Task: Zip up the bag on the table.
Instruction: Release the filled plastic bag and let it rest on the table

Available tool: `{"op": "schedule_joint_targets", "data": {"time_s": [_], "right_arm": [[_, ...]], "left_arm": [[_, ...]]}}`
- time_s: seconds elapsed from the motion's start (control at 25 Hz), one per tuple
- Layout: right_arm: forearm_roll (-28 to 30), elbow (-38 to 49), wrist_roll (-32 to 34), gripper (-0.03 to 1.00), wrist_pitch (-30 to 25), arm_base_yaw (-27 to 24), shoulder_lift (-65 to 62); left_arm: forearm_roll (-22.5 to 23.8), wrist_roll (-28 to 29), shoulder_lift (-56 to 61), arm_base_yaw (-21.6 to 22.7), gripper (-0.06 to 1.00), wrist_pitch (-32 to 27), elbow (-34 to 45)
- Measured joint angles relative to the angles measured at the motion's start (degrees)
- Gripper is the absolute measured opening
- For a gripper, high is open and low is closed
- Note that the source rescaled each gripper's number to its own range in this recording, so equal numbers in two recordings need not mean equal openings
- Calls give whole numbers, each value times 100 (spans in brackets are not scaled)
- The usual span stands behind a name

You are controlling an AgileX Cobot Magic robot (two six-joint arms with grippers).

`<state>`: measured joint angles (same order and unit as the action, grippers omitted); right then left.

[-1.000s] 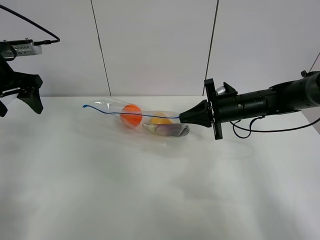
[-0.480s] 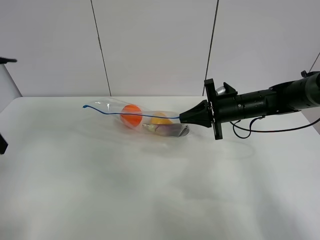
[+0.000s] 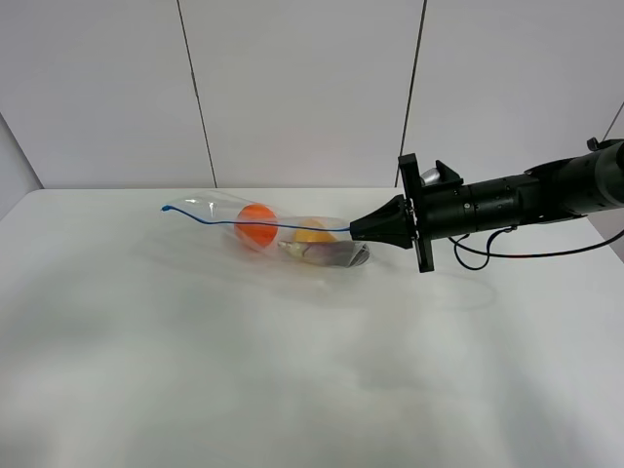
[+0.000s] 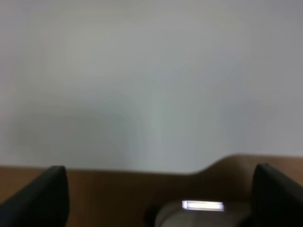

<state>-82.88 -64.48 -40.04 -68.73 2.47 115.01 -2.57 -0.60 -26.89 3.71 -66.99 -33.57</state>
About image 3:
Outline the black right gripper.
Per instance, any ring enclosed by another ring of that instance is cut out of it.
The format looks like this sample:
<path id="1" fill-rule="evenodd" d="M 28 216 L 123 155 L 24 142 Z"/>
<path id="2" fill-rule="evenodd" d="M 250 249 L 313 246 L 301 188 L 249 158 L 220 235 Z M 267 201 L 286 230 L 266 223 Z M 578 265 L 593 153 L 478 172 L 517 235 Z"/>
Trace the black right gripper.
<path id="1" fill-rule="evenodd" d="M 441 174 L 439 183 L 423 186 L 414 154 L 399 157 L 403 195 L 350 223 L 354 241 L 391 245 L 416 250 L 420 273 L 434 270 L 432 241 L 464 234 L 468 226 L 467 195 L 463 178 L 442 161 L 435 167 Z"/>

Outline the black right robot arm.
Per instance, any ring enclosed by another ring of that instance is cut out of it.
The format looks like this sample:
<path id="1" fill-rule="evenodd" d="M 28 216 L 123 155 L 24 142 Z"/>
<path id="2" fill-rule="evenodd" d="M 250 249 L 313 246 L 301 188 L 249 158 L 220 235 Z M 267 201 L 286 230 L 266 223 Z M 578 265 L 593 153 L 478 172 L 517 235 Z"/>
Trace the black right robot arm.
<path id="1" fill-rule="evenodd" d="M 416 252 L 420 272 L 434 269 L 432 243 L 461 250 L 468 235 L 493 237 L 520 226 L 561 222 L 623 206 L 623 141 L 587 142 L 588 154 L 548 162 L 520 175 L 467 184 L 442 161 L 422 173 L 413 154 L 399 159 L 404 192 L 354 220 L 353 240 Z"/>

